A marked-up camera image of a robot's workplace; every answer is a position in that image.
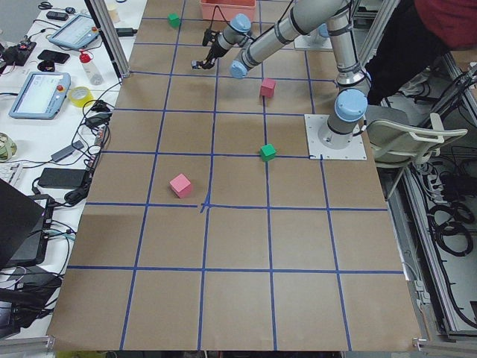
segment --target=green block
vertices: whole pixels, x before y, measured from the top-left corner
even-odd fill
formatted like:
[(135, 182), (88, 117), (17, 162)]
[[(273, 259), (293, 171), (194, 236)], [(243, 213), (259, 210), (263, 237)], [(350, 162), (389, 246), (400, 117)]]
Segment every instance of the green block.
[(180, 19), (179, 16), (176, 13), (170, 13), (167, 16), (169, 20), (169, 25), (172, 26), (173, 28), (178, 28), (180, 25)]
[(275, 154), (277, 154), (277, 151), (272, 144), (267, 144), (260, 148), (260, 157), (262, 157), (264, 162), (274, 159)]

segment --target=pink bin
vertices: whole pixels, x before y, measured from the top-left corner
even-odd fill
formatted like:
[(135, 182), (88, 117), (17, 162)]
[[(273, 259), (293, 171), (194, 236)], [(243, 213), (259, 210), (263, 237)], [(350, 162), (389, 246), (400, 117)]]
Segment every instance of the pink bin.
[[(202, 18), (211, 20), (215, 6), (219, 6), (225, 19), (230, 21), (238, 13), (243, 13), (250, 21), (255, 18), (256, 0), (200, 0)], [(221, 12), (217, 9), (214, 21), (224, 21)]]

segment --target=person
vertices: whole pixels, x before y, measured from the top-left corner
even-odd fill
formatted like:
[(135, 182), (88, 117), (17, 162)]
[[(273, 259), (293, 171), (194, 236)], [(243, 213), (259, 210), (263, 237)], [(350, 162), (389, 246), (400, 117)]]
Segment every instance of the person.
[(368, 103), (393, 95), (448, 51), (475, 46), (477, 0), (401, 0), (365, 66)]

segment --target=wooden block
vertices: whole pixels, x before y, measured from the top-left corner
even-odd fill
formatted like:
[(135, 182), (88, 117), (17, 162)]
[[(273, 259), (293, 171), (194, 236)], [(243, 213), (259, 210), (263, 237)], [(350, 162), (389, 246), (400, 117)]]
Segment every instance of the wooden block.
[(277, 151), (272, 144), (267, 144), (260, 148), (260, 157), (262, 157), (264, 162), (274, 159), (276, 154)]
[(275, 92), (275, 86), (277, 85), (275, 80), (266, 78), (262, 81), (260, 86), (260, 95), (264, 95), (267, 98), (272, 98)]
[(184, 174), (179, 174), (169, 184), (179, 198), (185, 198), (192, 192), (192, 183)]
[(167, 16), (169, 20), (169, 25), (172, 26), (173, 28), (178, 28), (180, 25), (180, 18), (176, 13), (170, 13)]

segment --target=red block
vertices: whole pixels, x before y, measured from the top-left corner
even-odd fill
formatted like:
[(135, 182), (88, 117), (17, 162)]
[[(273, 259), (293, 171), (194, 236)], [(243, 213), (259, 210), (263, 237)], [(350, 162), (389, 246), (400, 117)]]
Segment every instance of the red block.
[(264, 95), (267, 98), (272, 98), (275, 92), (276, 81), (271, 78), (266, 78), (262, 81), (260, 86), (260, 95)]
[(185, 198), (192, 192), (192, 183), (184, 174), (179, 174), (169, 184), (179, 198)]

